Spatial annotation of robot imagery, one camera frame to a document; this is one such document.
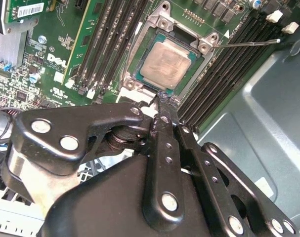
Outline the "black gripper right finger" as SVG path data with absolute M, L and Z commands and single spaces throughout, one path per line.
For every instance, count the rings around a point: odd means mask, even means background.
M 180 145 L 185 220 L 172 237 L 298 237 L 299 229 L 215 144 L 199 145 L 179 122 L 178 103 L 169 98 Z

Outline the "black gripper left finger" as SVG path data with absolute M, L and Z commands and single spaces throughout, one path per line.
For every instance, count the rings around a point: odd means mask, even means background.
M 153 117 L 129 102 L 31 110 L 14 122 L 2 179 L 39 205 L 46 218 L 67 191 L 133 156 L 148 158 L 142 212 L 150 227 L 172 231 L 184 218 L 179 143 L 169 96 Z

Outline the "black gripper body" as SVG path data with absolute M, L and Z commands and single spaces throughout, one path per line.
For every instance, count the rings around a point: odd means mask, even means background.
M 207 219 L 191 175 L 182 173 L 185 216 L 172 231 L 149 226 L 142 212 L 148 158 L 133 156 L 63 194 L 50 208 L 41 237 L 227 237 Z

